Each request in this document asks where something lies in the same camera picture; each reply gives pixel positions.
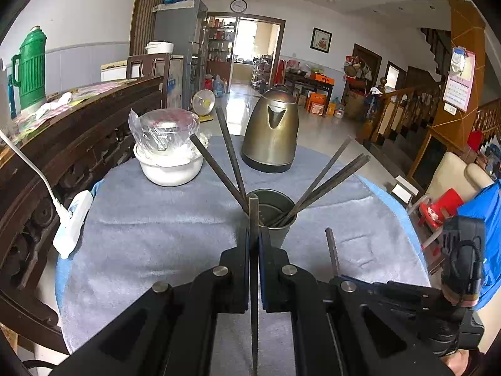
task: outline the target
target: picture frame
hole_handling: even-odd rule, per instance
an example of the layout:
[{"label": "picture frame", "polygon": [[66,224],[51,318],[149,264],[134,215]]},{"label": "picture frame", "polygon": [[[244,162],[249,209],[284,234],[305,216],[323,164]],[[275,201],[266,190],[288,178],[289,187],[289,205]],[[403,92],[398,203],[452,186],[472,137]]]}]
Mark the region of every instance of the picture frame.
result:
[{"label": "picture frame", "polygon": [[324,31],[320,28],[313,28],[312,42],[310,48],[324,54],[329,53],[329,48],[331,47],[332,33]]}]

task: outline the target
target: gold metallic kettle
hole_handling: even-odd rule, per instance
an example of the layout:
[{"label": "gold metallic kettle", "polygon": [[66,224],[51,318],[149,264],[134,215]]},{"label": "gold metallic kettle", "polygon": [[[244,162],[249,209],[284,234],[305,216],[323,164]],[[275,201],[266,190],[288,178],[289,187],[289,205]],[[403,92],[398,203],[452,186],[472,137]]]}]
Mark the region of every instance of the gold metallic kettle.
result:
[{"label": "gold metallic kettle", "polygon": [[275,85],[265,91],[250,115],[242,159],[258,171],[287,171],[294,161],[298,128],[296,99],[285,85]]}]

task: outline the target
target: window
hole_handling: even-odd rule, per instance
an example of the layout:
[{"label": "window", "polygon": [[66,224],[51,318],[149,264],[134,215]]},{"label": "window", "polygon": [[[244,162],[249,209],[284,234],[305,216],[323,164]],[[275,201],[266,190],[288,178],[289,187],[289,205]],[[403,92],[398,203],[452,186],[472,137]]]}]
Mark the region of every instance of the window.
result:
[{"label": "window", "polygon": [[244,60],[254,59],[254,39],[257,32],[257,23],[254,21],[240,20],[236,34],[234,57],[241,57]]},{"label": "window", "polygon": [[391,65],[388,67],[388,73],[386,75],[386,85],[391,87],[392,89],[395,89],[395,86],[397,86],[398,73],[399,70],[397,68],[392,67]]}]

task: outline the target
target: clock face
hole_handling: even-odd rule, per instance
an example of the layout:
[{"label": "clock face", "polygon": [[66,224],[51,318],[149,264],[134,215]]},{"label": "clock face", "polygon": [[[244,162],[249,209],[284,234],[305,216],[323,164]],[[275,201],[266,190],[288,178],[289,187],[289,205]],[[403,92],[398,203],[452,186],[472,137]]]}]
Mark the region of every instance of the clock face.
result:
[{"label": "clock face", "polygon": [[244,12],[247,10],[247,3],[244,0],[233,0],[230,8],[233,12]]}]

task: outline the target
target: green thermos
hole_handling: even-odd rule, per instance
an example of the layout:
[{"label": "green thermos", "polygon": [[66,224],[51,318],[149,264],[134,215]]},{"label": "green thermos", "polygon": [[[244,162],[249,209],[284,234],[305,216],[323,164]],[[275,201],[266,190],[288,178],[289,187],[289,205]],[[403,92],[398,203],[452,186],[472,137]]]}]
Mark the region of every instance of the green thermos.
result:
[{"label": "green thermos", "polygon": [[[19,54],[12,57],[12,84],[19,87],[21,111],[36,111],[45,102],[45,41],[47,37],[37,25],[24,39]],[[19,61],[18,77],[16,62]]]}]

